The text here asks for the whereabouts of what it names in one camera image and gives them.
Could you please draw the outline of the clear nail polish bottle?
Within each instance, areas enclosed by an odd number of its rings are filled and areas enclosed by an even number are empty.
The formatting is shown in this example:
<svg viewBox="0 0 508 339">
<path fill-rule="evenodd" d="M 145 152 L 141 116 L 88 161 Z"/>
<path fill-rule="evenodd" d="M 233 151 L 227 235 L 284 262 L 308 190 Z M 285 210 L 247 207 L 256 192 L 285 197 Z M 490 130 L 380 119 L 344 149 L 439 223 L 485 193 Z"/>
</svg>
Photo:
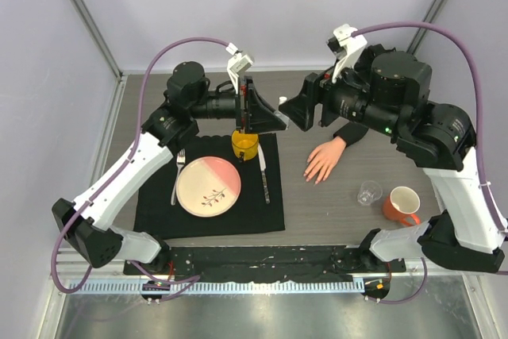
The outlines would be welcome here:
<svg viewBox="0 0 508 339">
<path fill-rule="evenodd" d="M 285 129 L 287 129 L 290 124 L 290 119 L 288 118 L 288 116 L 286 116 L 284 114 L 279 114 L 278 118 L 284 123 Z"/>
</svg>

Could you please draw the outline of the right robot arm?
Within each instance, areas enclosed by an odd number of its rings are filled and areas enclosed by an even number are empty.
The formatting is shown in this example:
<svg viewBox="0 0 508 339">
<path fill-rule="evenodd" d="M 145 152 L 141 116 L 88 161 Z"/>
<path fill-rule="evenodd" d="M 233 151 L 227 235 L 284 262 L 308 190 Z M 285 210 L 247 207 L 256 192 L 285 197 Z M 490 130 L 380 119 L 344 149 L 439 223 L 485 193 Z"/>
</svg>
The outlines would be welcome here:
<svg viewBox="0 0 508 339">
<path fill-rule="evenodd" d="M 358 252 L 362 268 L 374 272 L 389 260 L 422 256 L 450 270 L 496 273 L 505 258 L 504 226 L 483 198 L 479 136 L 464 110 L 429 100 L 431 77 L 431 67 L 413 55 L 371 45 L 337 79 L 331 71 L 305 77 L 280 111 L 306 131 L 321 105 L 323 126 L 342 117 L 382 133 L 429 177 L 441 212 L 417 225 L 372 230 Z"/>
</svg>

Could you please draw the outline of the black sleeve forearm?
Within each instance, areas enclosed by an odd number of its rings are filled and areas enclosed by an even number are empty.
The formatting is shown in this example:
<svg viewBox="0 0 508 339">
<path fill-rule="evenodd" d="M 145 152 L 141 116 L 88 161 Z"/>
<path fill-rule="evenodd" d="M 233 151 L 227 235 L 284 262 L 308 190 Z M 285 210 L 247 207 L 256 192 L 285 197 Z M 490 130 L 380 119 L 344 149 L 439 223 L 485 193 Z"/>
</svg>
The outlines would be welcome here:
<svg viewBox="0 0 508 339">
<path fill-rule="evenodd" d="M 348 122 L 340 127 L 334 134 L 334 138 L 340 138 L 346 146 L 360 141 L 368 132 L 368 128 L 354 122 Z"/>
</svg>

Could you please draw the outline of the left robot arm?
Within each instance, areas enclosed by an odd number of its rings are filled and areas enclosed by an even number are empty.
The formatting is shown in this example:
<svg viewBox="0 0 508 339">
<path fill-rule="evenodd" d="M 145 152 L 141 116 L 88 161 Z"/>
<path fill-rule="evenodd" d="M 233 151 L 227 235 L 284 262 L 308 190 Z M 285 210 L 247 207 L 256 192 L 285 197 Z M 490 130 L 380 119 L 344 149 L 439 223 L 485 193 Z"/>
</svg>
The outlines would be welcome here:
<svg viewBox="0 0 508 339">
<path fill-rule="evenodd" d="M 166 244 L 113 223 L 146 180 L 198 135 L 198 119 L 233 119 L 237 130 L 258 134 L 289 125 L 288 117 L 258 94 L 251 77 L 245 76 L 230 91 L 212 91 L 204 67 L 195 61 L 175 67 L 164 97 L 141 126 L 139 137 L 101 179 L 74 200 L 60 198 L 52 206 L 64 240 L 92 268 L 120 259 L 140 262 L 153 275 L 167 269 Z"/>
</svg>

